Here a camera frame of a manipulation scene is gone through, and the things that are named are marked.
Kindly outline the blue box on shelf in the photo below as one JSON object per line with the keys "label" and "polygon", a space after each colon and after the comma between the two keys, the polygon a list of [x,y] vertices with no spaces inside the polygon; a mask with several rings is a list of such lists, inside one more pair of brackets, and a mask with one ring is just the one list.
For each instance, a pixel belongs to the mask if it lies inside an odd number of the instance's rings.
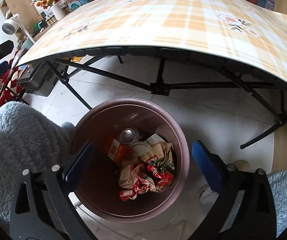
{"label": "blue box on shelf", "polygon": [[271,11],[273,11],[275,7],[275,2],[273,0],[257,0],[256,4],[262,8],[265,8]]}

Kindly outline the folding table frame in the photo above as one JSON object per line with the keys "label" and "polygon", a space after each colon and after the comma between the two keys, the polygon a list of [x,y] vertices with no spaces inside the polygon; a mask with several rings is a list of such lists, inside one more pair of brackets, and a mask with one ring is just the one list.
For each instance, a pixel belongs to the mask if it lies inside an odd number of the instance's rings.
{"label": "folding table frame", "polygon": [[216,72],[223,75],[228,81],[203,81],[203,82],[186,82],[186,83],[164,83],[163,73],[165,68],[166,59],[161,58],[159,62],[159,68],[157,72],[157,79],[154,83],[145,84],[128,77],[120,76],[105,70],[97,69],[91,66],[91,64],[103,59],[103,55],[98,55],[90,59],[84,64],[79,64],[71,61],[62,59],[48,60],[46,63],[52,72],[58,77],[58,79],[68,88],[68,90],[88,109],[91,109],[90,105],[70,86],[69,78],[77,74],[80,70],[85,70],[92,74],[104,76],[128,85],[149,91],[151,94],[168,96],[171,90],[179,89],[233,89],[240,88],[259,102],[267,111],[274,116],[276,124],[271,128],[261,133],[249,142],[242,144],[240,149],[245,149],[250,145],[257,143],[264,139],[270,134],[274,133],[277,129],[287,124],[287,112],[285,110],[285,95],[284,91],[280,90],[280,112],[278,113],[272,105],[270,105],[256,90],[257,89],[276,89],[277,85],[275,82],[255,82],[255,81],[244,81],[242,76],[249,74],[253,67],[240,62],[226,61],[223,68],[220,68],[218,64],[212,66]]}

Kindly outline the red cigarette box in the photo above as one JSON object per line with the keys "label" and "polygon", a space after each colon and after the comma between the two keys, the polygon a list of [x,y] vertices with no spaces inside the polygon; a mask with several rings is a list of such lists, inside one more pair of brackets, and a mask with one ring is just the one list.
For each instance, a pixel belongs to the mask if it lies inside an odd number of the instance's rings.
{"label": "red cigarette box", "polygon": [[128,145],[120,143],[113,137],[107,137],[103,152],[114,162],[116,165],[121,166],[124,159],[131,154],[131,149]]}

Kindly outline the crushed red soda can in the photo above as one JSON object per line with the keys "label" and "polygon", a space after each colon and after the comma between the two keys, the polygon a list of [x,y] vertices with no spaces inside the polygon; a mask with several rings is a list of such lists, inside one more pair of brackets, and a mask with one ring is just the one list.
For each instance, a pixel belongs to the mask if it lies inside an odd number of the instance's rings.
{"label": "crushed red soda can", "polygon": [[119,135],[119,141],[123,144],[130,145],[139,140],[139,131],[136,128],[126,128]]}

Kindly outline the grey fluffy cushion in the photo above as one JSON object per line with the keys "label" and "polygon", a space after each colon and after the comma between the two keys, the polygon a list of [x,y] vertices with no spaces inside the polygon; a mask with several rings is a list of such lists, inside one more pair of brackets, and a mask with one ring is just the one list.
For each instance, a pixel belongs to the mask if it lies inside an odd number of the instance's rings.
{"label": "grey fluffy cushion", "polygon": [[74,125],[55,124],[20,102],[0,107],[0,226],[9,231],[11,207],[24,169],[43,172],[65,159]]}

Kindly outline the yellow plaid tablecloth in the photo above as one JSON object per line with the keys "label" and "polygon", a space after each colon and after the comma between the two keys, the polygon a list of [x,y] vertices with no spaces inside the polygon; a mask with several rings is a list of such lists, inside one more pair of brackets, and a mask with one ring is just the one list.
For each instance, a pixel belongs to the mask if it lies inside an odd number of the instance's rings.
{"label": "yellow plaid tablecloth", "polygon": [[95,0],[58,21],[19,64],[160,47],[240,61],[287,83],[287,15],[246,0]]}

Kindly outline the brown red paper bag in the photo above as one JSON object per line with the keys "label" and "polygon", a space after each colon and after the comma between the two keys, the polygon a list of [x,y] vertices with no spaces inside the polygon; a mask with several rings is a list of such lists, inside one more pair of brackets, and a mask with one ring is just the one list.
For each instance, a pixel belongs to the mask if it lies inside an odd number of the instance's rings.
{"label": "brown red paper bag", "polygon": [[174,181],[176,168],[172,143],[157,142],[121,169],[118,184],[120,200],[134,200],[147,192],[162,193]]}

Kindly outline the grey storage case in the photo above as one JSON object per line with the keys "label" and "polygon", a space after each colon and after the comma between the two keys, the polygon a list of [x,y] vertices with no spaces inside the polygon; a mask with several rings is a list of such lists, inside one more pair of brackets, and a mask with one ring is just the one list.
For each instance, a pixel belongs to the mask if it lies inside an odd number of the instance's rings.
{"label": "grey storage case", "polygon": [[29,64],[24,73],[17,79],[27,93],[47,97],[56,85],[58,77],[50,69],[46,62]]}

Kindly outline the green paper cup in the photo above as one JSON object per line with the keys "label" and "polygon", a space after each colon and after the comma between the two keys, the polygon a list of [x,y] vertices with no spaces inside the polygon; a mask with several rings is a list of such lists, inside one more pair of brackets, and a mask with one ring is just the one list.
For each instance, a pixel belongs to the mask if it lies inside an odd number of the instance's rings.
{"label": "green paper cup", "polygon": [[132,144],[130,144],[129,147],[131,152],[130,156],[132,158],[141,157],[147,152],[150,152],[150,150],[152,149],[152,146],[144,141],[133,142]]}

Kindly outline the maroon trash bin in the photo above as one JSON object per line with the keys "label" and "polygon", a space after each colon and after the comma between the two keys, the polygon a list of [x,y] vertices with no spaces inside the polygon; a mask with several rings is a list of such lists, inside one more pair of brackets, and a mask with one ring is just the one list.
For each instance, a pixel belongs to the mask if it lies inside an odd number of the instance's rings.
{"label": "maroon trash bin", "polygon": [[[149,191],[139,194],[134,200],[120,200],[120,172],[134,158],[129,154],[118,166],[103,152],[103,148],[107,137],[119,141],[120,133],[126,128],[136,128],[140,135],[138,141],[151,146],[160,141],[173,144],[176,174],[164,192]],[[94,157],[83,173],[75,194],[97,216],[119,223],[143,222],[164,212],[180,195],[189,171],[188,143],[176,120],[155,103],[138,98],[101,103],[78,122],[69,153],[78,152],[87,141],[94,145]]]}

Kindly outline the white desk fan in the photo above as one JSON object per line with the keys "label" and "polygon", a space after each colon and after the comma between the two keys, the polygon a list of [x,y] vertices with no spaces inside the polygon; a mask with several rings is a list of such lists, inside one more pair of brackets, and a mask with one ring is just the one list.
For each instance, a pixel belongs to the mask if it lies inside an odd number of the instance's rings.
{"label": "white desk fan", "polygon": [[19,14],[14,14],[10,18],[6,19],[2,25],[2,31],[6,33],[7,35],[13,35],[16,33],[16,31],[20,29],[24,32],[24,34],[27,36],[27,38],[35,44],[34,38],[30,35],[30,33],[27,31],[26,27],[22,23],[22,20],[20,18]]}

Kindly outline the white slim vase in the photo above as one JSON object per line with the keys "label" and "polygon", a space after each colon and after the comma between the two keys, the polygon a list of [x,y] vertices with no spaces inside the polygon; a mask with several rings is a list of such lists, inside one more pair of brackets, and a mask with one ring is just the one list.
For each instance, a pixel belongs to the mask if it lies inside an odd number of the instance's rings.
{"label": "white slim vase", "polygon": [[51,11],[52,11],[52,14],[55,16],[56,20],[58,21],[65,17],[65,12],[60,7],[59,3],[55,3],[54,5],[52,5]]}

